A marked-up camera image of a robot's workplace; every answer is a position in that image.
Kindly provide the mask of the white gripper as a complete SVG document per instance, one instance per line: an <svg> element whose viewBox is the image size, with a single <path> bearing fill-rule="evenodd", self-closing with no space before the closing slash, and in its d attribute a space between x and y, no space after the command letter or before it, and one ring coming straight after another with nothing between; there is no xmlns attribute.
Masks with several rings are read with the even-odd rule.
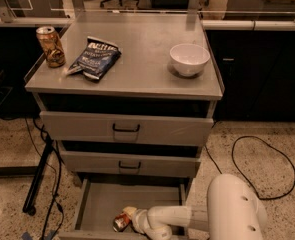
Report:
<svg viewBox="0 0 295 240"><path fill-rule="evenodd" d="M123 212L129 219L132 218L132 224L136 232L145 234L146 230L150 228L146 209L137 209L136 207L127 206L123 209Z"/></svg>

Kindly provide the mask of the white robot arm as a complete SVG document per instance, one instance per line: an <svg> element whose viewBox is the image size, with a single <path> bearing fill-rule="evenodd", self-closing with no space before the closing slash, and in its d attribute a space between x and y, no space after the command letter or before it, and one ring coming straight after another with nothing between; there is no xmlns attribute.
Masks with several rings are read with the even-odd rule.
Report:
<svg viewBox="0 0 295 240"><path fill-rule="evenodd" d="M248 185L231 174L215 177L206 206L153 206L123 209L134 230L150 240L174 240L173 226L207 231L210 240L263 240L267 212Z"/></svg>

